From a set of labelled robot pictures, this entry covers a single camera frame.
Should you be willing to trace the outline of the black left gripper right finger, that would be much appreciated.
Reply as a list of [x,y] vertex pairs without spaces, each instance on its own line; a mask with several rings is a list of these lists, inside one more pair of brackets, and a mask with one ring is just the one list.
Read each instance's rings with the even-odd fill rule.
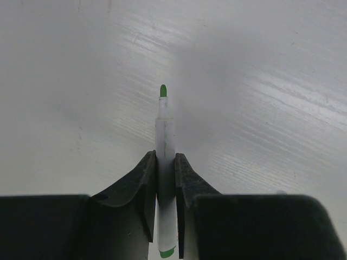
[[325,207],[302,194],[221,194],[176,154],[180,259],[346,259]]

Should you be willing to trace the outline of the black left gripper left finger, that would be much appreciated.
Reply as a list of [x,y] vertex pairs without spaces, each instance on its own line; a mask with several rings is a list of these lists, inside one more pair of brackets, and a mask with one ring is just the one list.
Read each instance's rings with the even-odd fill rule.
[[147,259],[156,154],[105,190],[1,198],[1,259]]

